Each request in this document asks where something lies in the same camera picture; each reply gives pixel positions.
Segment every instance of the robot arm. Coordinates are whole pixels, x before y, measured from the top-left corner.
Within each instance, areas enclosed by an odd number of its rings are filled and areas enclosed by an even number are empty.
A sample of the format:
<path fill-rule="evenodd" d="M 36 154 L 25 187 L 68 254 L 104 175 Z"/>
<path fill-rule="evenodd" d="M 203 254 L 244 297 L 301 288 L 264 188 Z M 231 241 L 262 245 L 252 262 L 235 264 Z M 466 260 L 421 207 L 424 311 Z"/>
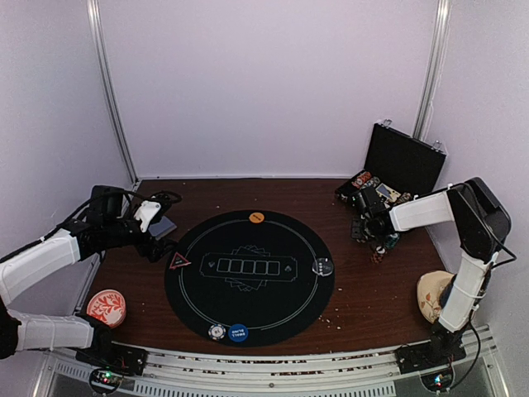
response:
<path fill-rule="evenodd" d="M 462 258 L 460 270 L 452 280 L 448 300 L 434 326 L 432 341 L 435 355 L 442 356 L 464 330 L 477 303 L 483 298 L 487 280 L 498 253 L 510 232 L 507 212 L 480 178 L 416 198 L 387 209 L 373 188 L 362 189 L 354 203 L 362 217 L 362 239 L 384 239 L 395 232 L 405 232 L 440 222 L 455 222 Z"/>
<path fill-rule="evenodd" d="M 181 198 L 156 194 L 143 201 L 134 216 L 122 217 L 125 194 L 119 188 L 94 187 L 82 219 L 61 223 L 47 237 L 0 263 L 0 359 L 28 349 L 77 347 L 102 353 L 108 348 L 109 328 L 98 320 L 25 314 L 8 307 L 19 294 L 48 275 L 109 248 L 133 245 L 150 261 L 165 255 L 174 243 L 155 240 L 148 227 Z"/>

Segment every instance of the gray wall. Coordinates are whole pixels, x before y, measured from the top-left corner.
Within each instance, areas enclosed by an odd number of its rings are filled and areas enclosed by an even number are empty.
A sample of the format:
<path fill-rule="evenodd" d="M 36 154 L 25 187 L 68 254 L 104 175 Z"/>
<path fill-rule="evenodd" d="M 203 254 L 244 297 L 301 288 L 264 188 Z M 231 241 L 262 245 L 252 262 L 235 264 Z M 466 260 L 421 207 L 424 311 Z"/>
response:
<path fill-rule="evenodd" d="M 105 108 L 85 1 L 0 0 L 0 256 L 46 234 L 94 184 L 127 186 Z M 71 313 L 87 264 L 13 303 Z M 28 395 L 41 354 L 0 361 L 0 395 Z"/>
<path fill-rule="evenodd" d="M 140 176 L 345 176 L 411 132 L 436 0 L 101 4 Z"/>
<path fill-rule="evenodd" d="M 440 184 L 481 176 L 512 217 L 507 245 L 518 262 L 494 271 L 480 310 L 516 395 L 529 395 L 529 2 L 456 0 L 430 139 L 446 143 Z M 433 228 L 447 267 L 457 271 L 455 228 Z"/>

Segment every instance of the poker mat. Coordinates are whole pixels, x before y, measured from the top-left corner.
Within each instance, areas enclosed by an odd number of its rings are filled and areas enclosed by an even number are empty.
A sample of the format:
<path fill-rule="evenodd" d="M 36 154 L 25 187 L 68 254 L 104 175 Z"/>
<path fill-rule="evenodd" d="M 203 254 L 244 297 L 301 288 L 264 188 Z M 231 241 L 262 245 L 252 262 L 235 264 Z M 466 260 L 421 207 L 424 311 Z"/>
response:
<path fill-rule="evenodd" d="M 165 270 L 180 320 L 210 341 L 257 347 L 308 328 L 334 290 L 323 240 L 281 213 L 247 210 L 200 223 L 179 241 Z"/>

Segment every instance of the white poker chip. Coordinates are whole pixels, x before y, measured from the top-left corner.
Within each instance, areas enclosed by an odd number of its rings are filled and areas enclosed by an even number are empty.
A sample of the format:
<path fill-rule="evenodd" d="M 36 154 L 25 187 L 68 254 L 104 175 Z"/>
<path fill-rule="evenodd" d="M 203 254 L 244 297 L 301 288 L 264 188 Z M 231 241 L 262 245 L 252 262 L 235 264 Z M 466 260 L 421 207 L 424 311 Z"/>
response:
<path fill-rule="evenodd" d="M 220 341 L 226 336 L 226 329 L 221 324 L 214 324 L 207 333 L 214 341 Z"/>

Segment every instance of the brown tabletop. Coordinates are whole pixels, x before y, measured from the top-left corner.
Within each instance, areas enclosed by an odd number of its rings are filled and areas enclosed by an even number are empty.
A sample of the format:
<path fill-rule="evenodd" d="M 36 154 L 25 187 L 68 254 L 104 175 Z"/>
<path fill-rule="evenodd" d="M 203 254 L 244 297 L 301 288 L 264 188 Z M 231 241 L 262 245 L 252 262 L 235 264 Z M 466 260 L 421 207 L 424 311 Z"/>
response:
<path fill-rule="evenodd" d="M 109 251 L 89 298 L 117 289 L 126 299 L 125 322 L 114 339 L 133 345 L 183 352 L 232 355 L 297 355 L 352 352 L 428 338 L 430 324 L 417 306 L 416 283 L 429 271 L 443 270 L 427 231 L 404 234 L 384 261 L 374 265 L 365 244 L 350 239 L 353 214 L 334 198 L 338 179 L 148 180 L 139 193 L 173 190 L 183 195 L 166 215 L 178 225 L 179 239 L 219 213 L 258 208 L 285 213 L 308 225 L 327 244 L 336 266 L 336 285 L 320 320 L 267 347 L 228 347 L 208 341 L 180 322 L 165 298 L 165 258 L 151 264 L 135 248 Z"/>

